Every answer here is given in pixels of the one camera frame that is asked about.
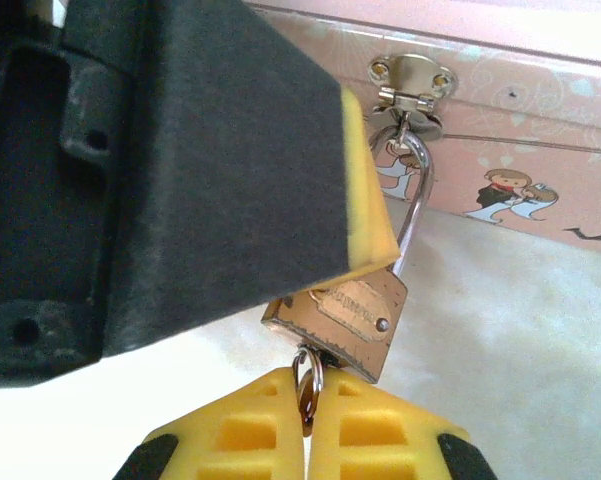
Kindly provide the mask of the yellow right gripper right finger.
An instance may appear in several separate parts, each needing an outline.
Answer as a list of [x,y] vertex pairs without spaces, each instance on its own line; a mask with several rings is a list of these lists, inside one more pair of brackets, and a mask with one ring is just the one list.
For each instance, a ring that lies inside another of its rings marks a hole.
[[483,479],[485,458],[451,421],[343,370],[325,371],[310,479]]

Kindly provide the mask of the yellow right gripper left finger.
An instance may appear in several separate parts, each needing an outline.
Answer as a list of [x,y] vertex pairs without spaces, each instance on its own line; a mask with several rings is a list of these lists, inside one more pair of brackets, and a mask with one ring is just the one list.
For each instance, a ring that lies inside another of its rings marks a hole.
[[304,445],[289,367],[155,430],[117,479],[302,479]]

